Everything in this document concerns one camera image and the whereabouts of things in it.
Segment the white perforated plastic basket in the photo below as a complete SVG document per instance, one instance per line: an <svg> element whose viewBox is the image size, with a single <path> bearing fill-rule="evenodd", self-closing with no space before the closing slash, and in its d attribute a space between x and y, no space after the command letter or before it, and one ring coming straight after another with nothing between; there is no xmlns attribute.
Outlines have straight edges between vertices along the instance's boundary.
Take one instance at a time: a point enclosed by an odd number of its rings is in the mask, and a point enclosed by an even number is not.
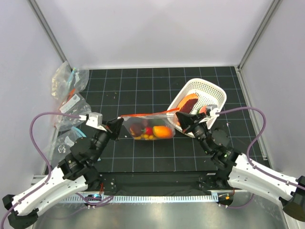
<svg viewBox="0 0 305 229"><path fill-rule="evenodd" d="M197 98L198 101L192 107L190 114L197 114L203 107L208 105L216 105L216 112L222 110L227 95L225 91L219 86L203 79L195 78L189 80L180 92L173 99L168 107L168 110L176 109L182 100L188 101L189 99Z"/></svg>

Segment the red chili pepper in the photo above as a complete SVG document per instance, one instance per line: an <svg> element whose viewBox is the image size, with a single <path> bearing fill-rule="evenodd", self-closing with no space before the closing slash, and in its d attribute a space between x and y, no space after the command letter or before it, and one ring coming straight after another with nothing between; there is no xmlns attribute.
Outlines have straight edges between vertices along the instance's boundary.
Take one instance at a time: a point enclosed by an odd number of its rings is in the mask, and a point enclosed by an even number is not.
<svg viewBox="0 0 305 229"><path fill-rule="evenodd" d="M142 130L142 133L144 135L153 135L153 128L152 127L145 127L143 130Z"/></svg>

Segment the clear zip bag orange zipper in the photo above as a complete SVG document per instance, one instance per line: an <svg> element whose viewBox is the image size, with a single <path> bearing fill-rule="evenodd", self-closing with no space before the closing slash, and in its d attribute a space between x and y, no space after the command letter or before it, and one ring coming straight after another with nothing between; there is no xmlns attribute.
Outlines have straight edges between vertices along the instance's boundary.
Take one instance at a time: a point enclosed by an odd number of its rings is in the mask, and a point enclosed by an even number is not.
<svg viewBox="0 0 305 229"><path fill-rule="evenodd" d="M158 113L152 113L152 114L127 114L127 115L122 115L121 118L124 119L123 125L125 126L126 130L129 132L130 135L131 135L131 133L130 133L129 128L130 128L131 124L133 124L133 123L141 123L144 128L145 127L153 128L153 126L152 126L153 119L163 119L166 122L165 126L172 129L172 132L173 132L172 138L173 138L175 135L175 124L177 123L175 113L178 111L179 111L179 109L176 108L176 109L167 110L167 111L158 112Z"/></svg>

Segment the yellow orange ginger root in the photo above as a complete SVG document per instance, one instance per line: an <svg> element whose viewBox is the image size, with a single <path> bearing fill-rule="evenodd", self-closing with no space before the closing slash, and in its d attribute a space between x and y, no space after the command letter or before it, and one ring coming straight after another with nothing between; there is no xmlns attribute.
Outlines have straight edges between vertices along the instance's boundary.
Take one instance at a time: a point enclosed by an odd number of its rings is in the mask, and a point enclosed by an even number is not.
<svg viewBox="0 0 305 229"><path fill-rule="evenodd" d="M147 135L147 134L134 137L134 140L156 140L156 139L157 137L155 135Z"/></svg>

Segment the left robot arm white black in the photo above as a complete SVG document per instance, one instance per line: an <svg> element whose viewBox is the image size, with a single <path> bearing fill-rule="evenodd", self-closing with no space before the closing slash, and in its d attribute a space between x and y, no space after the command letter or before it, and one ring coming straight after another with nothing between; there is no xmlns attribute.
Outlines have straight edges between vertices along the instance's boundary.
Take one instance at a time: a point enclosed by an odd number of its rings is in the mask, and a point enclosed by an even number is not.
<svg viewBox="0 0 305 229"><path fill-rule="evenodd" d="M92 138L77 139L71 152L31 188L18 195L6 195L2 199L8 210L4 219L14 229L26 229L65 198L99 189L101 177L94 164L109 140L118 139L122 124L123 118L99 122L90 117L87 125L96 128L96 134Z"/></svg>

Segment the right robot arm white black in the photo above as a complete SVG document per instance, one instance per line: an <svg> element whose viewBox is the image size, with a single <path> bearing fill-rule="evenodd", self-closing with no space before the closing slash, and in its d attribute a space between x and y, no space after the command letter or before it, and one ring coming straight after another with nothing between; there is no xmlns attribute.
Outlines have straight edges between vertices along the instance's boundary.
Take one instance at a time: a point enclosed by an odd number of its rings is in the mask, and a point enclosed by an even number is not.
<svg viewBox="0 0 305 229"><path fill-rule="evenodd" d="M244 189L282 206L285 214L305 220L305 177L287 176L253 161L248 154L229 146L229 137L221 129L211 131L204 119L206 114L177 112L184 134L192 133L203 151L212 155L218 167L215 184L220 189L228 186Z"/></svg>

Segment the dark red passion fruit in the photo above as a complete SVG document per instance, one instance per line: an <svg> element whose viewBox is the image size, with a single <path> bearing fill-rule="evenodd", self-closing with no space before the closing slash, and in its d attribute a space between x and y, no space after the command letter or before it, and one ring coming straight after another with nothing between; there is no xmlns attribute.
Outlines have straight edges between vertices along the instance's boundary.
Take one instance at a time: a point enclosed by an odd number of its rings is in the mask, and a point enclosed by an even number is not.
<svg viewBox="0 0 305 229"><path fill-rule="evenodd" d="M141 123L133 123L131 124L129 130L133 137L139 137L142 135L144 127Z"/></svg>

